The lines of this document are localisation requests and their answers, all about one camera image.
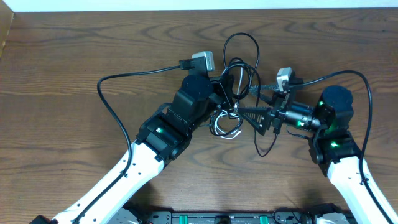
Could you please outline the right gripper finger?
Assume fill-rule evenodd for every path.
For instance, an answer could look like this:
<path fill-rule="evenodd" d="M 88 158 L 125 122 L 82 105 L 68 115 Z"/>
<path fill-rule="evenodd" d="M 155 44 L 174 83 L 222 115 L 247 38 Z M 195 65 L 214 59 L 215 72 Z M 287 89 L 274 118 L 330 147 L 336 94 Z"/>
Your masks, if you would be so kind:
<path fill-rule="evenodd" d="M 274 119 L 270 107 L 238 108 L 238 115 L 245 119 L 260 135 L 265 135 Z"/>
<path fill-rule="evenodd" d="M 277 84 L 271 85 L 253 85 L 249 88 L 249 93 L 253 96 L 258 96 L 262 90 L 272 90 L 279 91 L 279 86 Z"/>

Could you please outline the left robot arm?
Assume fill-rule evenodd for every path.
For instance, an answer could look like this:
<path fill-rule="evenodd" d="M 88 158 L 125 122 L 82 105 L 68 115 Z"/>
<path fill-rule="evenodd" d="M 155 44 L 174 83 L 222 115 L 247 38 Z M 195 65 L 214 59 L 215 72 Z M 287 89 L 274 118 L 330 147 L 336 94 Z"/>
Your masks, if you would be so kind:
<path fill-rule="evenodd" d="M 53 218 L 33 223 L 109 223 L 127 201 L 190 144 L 192 133 L 218 106 L 231 106 L 234 77 L 188 75 L 165 113 L 139 128 L 121 160 L 81 199 Z"/>

